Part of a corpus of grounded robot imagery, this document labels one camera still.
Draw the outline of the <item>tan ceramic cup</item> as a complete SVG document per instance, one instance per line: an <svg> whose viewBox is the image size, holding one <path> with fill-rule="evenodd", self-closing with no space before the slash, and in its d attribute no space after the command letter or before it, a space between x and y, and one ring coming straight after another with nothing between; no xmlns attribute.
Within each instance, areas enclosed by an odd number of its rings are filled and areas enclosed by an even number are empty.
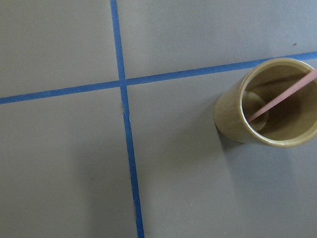
<svg viewBox="0 0 317 238"><path fill-rule="evenodd" d="M217 99L213 119L230 140L290 148L317 136L317 81L314 79L263 114L259 109L281 95L314 68L289 58L271 59L252 69Z"/></svg>

